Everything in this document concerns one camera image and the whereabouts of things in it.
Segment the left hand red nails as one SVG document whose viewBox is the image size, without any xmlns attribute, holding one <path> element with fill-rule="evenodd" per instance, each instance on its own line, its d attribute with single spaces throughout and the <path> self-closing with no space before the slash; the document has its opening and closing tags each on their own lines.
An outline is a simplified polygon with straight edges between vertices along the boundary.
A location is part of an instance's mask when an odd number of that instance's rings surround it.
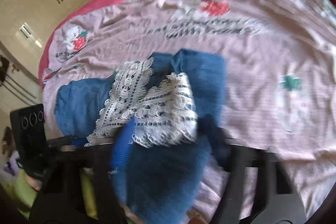
<svg viewBox="0 0 336 224">
<path fill-rule="evenodd" d="M 41 182 L 41 180 L 38 180 L 36 178 L 30 177 L 27 174 L 25 175 L 25 179 L 27 181 L 27 183 L 29 184 L 29 186 L 31 188 L 33 188 L 35 191 L 40 191 L 42 188 L 43 183 Z"/>
</svg>

